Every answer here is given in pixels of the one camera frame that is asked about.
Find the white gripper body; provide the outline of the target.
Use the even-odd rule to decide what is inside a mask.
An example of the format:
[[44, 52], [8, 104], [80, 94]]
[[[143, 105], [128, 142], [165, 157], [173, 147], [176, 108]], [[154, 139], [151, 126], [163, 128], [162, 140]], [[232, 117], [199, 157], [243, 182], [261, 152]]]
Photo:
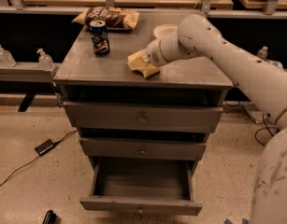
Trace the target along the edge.
[[193, 56], [194, 53], [179, 42], [177, 31], [153, 40], [146, 48], [146, 58], [157, 67]]

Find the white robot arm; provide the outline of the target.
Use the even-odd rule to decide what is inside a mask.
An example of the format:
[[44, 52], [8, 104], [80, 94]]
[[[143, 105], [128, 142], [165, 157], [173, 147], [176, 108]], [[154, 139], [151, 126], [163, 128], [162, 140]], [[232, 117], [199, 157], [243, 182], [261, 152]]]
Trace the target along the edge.
[[225, 40], [208, 19], [192, 14], [149, 43], [146, 57], [162, 66], [189, 55], [212, 60], [280, 130], [258, 162], [250, 224], [287, 224], [287, 72]]

